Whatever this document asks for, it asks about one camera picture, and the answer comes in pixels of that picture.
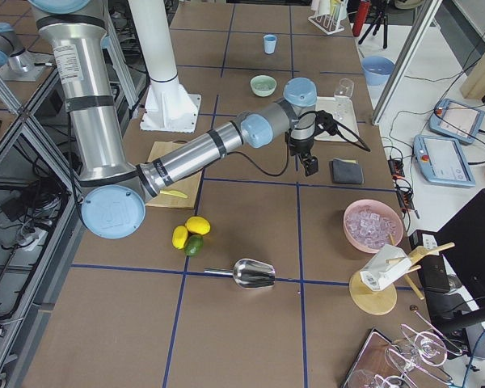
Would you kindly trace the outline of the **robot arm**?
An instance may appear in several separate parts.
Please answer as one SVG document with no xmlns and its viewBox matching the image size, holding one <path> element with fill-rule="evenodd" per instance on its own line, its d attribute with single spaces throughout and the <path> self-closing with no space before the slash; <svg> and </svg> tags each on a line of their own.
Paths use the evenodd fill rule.
<svg viewBox="0 0 485 388">
<path fill-rule="evenodd" d="M 169 154 L 133 165 L 125 157 L 101 47 L 107 33 L 104 2 L 34 1 L 32 11 L 40 35 L 53 48 L 82 156 L 82 221 L 102 238 L 135 232 L 150 199 L 239 146 L 260 148 L 283 133 L 294 143 L 312 143 L 307 114 L 317 102 L 316 86 L 308 78 L 293 78 L 283 96 L 260 111 L 241 113 Z"/>
<path fill-rule="evenodd" d="M 0 22 L 0 67 L 24 51 L 25 47 L 17 37 L 14 28 L 9 23 Z"/>
</svg>

